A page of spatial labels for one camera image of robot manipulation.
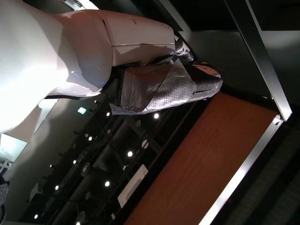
aluminum trim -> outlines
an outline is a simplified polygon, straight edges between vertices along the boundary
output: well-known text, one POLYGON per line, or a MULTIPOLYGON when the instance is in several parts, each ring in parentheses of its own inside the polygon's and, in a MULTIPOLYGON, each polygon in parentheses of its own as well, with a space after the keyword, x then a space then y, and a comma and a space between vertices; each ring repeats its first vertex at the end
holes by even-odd
POLYGON ((211 222, 214 220, 216 215, 219 213, 219 211, 222 209, 223 205, 226 203, 228 198, 231 196, 231 194, 234 192, 236 187, 239 185, 239 183, 242 181, 248 170, 251 168, 253 163, 256 161, 256 159, 259 157, 267 143, 270 141, 272 136, 276 133, 280 125, 283 123, 283 120, 280 118, 279 115, 277 115, 273 121, 270 123, 266 131, 263 133, 262 137, 259 139, 257 144, 254 146, 254 148, 251 150, 245 161, 242 163, 242 165, 239 167, 237 172, 234 174, 234 176, 231 178, 231 180, 228 182, 220 196, 217 198, 217 200, 213 203, 211 208, 208 210, 208 212, 205 214, 199 225, 210 225, 211 222))
POLYGON ((287 121, 292 114, 268 52, 260 35, 261 28, 248 0, 224 0, 240 35, 261 73, 282 118, 287 121))

spotlight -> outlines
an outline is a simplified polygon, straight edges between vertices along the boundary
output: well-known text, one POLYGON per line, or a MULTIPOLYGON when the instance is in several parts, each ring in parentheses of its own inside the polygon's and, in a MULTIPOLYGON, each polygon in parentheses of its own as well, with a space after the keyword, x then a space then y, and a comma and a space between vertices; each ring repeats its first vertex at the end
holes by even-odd
POLYGON ((148 148, 149 147, 149 142, 148 142, 148 140, 144 140, 143 142, 142 142, 142 148, 143 149, 146 149, 146 148, 148 148))

